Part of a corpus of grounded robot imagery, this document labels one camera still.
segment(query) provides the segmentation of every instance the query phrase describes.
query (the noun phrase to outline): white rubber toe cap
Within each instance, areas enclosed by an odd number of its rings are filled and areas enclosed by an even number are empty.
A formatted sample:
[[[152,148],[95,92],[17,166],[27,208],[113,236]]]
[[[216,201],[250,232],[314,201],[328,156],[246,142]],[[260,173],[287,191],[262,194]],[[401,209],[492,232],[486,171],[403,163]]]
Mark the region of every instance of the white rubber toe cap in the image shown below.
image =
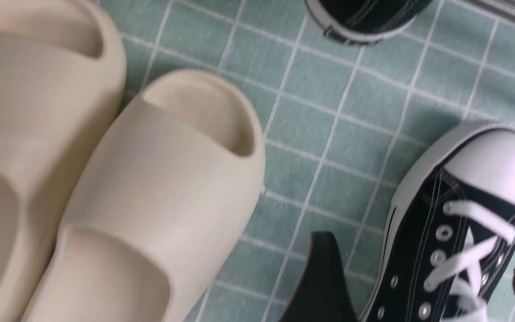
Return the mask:
[[[515,132],[498,129],[478,135],[446,163],[445,170],[515,205]]]

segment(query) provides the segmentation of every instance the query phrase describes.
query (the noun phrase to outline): white rubber sole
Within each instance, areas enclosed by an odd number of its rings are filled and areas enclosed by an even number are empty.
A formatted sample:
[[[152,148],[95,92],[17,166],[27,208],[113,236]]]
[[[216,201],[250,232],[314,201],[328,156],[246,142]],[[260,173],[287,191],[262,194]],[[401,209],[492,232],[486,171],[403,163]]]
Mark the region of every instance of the white rubber sole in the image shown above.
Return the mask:
[[[391,38],[399,33],[402,33],[414,21],[413,18],[403,26],[391,31],[386,31],[384,33],[356,33],[355,31],[352,31],[351,29],[343,26],[341,23],[335,20],[335,18],[329,15],[327,10],[323,8],[320,0],[305,0],[305,4],[307,10],[309,11],[309,15],[313,18],[313,21],[315,21],[317,25],[321,27],[321,29],[327,30],[327,28],[331,27],[333,30],[339,33],[339,35],[351,40],[351,42],[379,42],[383,39]]]
[[[397,234],[397,230],[401,225],[405,213],[409,208],[411,202],[417,195],[422,182],[431,174],[433,169],[444,161],[455,149],[460,147],[464,142],[471,137],[494,129],[509,129],[513,130],[511,126],[495,122],[469,122],[463,123],[438,139],[427,151],[421,155],[416,161],[414,166],[408,171],[401,183],[397,187],[397,191],[391,200],[391,208],[388,211],[387,225],[384,229],[386,241],[383,243],[382,253],[384,254],[379,267],[379,277],[375,288],[371,294],[370,300],[362,310],[359,318],[361,322],[366,322],[368,312],[374,305],[376,294],[384,277],[384,268],[388,264],[390,251],[393,247],[393,242]]]

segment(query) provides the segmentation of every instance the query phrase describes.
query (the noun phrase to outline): beige slide sandal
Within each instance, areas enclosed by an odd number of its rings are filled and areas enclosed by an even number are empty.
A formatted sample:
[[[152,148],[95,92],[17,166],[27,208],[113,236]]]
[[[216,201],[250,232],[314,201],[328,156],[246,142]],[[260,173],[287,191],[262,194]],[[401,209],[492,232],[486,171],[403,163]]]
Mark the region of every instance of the beige slide sandal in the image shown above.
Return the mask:
[[[0,0],[0,322],[23,313],[123,94],[116,27],[87,0]]]
[[[106,132],[23,322],[179,322],[233,249],[265,171],[249,100],[207,72],[163,76]]]

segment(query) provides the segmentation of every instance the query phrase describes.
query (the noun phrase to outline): canvas sneaker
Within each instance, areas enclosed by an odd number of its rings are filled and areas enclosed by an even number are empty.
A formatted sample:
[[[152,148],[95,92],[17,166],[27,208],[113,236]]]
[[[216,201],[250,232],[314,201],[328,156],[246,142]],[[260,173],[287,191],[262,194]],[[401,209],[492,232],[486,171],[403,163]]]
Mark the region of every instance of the canvas sneaker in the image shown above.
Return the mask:
[[[515,250],[515,130],[462,124],[392,199],[380,273],[361,322],[486,322]]]
[[[305,0],[323,34],[347,45],[366,45],[405,30],[432,0]]]

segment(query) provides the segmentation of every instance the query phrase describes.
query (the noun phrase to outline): shoelace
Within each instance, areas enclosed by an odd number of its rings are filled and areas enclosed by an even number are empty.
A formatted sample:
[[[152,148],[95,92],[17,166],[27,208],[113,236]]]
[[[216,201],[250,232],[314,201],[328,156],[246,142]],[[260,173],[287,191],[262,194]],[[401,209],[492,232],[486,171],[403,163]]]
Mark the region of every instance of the shoelace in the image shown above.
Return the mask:
[[[432,292],[450,277],[455,276],[450,295],[458,296],[458,306],[466,315],[455,318],[442,318],[442,322],[487,322],[486,301],[478,297],[482,287],[482,270],[480,259],[483,259],[496,247],[498,237],[512,244],[515,238],[515,226],[503,220],[494,212],[470,200],[449,201],[443,207],[448,216],[465,216],[492,231],[495,236],[478,244],[474,244],[472,231],[468,229],[462,252],[446,259],[438,265],[425,279],[425,291]],[[458,276],[462,271],[468,273],[468,280]]]

